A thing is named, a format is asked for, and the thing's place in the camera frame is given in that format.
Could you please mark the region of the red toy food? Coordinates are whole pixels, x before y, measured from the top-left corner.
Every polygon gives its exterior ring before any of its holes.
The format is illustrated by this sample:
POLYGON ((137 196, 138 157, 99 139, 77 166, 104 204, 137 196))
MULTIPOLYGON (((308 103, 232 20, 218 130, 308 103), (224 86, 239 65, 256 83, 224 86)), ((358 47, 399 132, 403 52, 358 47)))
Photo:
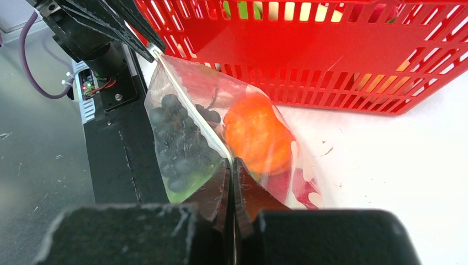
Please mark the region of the red toy food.
POLYGON ((262 185, 290 209, 318 210, 325 205, 315 174, 301 168, 264 177, 262 185))

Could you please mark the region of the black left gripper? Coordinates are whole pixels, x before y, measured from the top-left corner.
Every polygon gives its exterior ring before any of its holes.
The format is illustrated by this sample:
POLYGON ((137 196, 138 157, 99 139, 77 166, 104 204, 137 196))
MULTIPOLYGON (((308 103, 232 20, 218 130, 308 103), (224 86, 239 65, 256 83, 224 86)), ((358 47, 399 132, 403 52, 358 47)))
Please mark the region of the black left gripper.
POLYGON ((136 36, 164 52, 166 43, 143 16, 135 1, 28 1, 53 39, 76 62, 83 61, 96 78, 115 77, 126 70, 125 56, 112 39, 126 44, 148 62, 156 58, 136 36))

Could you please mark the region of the green grape bunch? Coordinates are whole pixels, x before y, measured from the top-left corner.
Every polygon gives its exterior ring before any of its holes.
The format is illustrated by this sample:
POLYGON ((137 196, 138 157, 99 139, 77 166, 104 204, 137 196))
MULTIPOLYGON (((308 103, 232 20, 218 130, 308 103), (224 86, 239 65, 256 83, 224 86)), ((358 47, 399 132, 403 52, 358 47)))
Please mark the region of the green grape bunch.
POLYGON ((204 185, 211 175, 208 174, 192 174, 191 176, 180 179, 175 183, 167 182, 167 197, 170 203, 181 203, 192 194, 194 194, 202 185, 204 185))

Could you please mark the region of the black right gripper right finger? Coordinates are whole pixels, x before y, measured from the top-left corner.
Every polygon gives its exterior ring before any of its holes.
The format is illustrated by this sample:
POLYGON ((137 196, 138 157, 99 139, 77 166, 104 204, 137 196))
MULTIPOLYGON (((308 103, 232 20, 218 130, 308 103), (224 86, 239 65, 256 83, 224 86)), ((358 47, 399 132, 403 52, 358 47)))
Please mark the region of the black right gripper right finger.
POLYGON ((235 158, 237 264, 420 264, 402 222, 383 210, 291 210, 235 158))

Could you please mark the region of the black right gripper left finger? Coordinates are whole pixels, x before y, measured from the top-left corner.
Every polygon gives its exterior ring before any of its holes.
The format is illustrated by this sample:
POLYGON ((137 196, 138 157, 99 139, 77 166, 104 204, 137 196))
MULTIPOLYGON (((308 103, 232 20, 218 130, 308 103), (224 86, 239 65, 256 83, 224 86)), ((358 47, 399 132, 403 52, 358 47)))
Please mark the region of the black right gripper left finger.
POLYGON ((99 204, 62 211, 34 264, 231 264, 230 169, 221 161, 185 202, 99 204))

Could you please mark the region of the black grape bunch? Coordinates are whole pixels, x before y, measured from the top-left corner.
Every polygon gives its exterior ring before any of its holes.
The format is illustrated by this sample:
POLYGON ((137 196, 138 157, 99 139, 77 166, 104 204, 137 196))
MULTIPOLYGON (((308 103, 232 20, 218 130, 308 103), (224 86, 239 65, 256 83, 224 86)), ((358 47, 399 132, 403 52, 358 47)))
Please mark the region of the black grape bunch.
POLYGON ((166 185, 192 174, 212 175, 222 157, 208 145, 201 128, 175 94, 162 97, 161 106, 150 110, 149 119, 159 170, 166 185))

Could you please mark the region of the clear dotted zip top bag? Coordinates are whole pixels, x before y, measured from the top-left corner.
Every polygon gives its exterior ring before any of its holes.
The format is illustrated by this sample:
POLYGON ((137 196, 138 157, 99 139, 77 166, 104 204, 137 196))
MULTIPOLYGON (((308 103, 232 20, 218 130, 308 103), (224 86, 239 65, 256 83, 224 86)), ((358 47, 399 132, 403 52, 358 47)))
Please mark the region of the clear dotted zip top bag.
POLYGON ((254 183, 288 208, 324 207, 310 153, 264 92, 196 62, 153 57, 145 108, 170 202, 187 200, 222 160, 240 158, 254 183))

